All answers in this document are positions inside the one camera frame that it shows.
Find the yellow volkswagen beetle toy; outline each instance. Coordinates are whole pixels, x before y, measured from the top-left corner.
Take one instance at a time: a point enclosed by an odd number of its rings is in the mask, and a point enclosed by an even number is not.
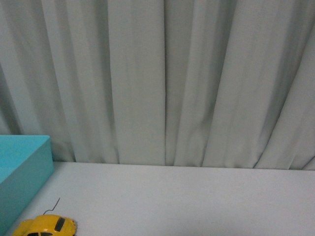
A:
[[[58,215],[39,215],[20,223],[12,236],[74,236],[73,220]]]

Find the car roof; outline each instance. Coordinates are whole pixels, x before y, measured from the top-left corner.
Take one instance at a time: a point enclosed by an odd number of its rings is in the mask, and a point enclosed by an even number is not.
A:
[[[39,215],[33,220],[30,230],[35,232],[42,232],[45,229],[54,230],[60,217],[58,215]]]

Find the turquoise box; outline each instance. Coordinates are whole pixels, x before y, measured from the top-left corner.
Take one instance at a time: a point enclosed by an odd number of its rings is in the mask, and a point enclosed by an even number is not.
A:
[[[53,172],[50,138],[0,135],[0,236]]]

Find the gray curtain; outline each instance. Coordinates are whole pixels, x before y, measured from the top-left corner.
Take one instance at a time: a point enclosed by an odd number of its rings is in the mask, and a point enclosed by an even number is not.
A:
[[[55,160],[315,170],[315,1],[0,0],[0,134]]]

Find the car windshield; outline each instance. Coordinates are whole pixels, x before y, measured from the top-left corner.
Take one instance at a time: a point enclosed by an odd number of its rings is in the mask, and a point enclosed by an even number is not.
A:
[[[55,226],[55,230],[56,230],[56,231],[60,232],[60,230],[61,230],[62,227],[63,227],[64,221],[65,221],[65,219],[62,218],[62,217],[60,217],[60,218],[58,219],[57,224],[56,224],[56,226]]]

